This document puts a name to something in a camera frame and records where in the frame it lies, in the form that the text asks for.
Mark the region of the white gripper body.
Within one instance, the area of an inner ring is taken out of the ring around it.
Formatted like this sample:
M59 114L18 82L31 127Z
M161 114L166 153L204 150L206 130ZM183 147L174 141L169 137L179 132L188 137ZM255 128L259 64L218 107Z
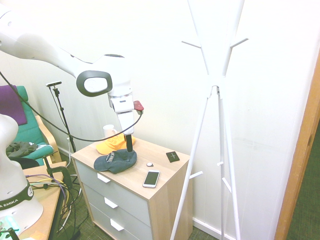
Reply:
M121 131L124 135L132 135L134 133L134 113L133 111L127 111L117 114Z

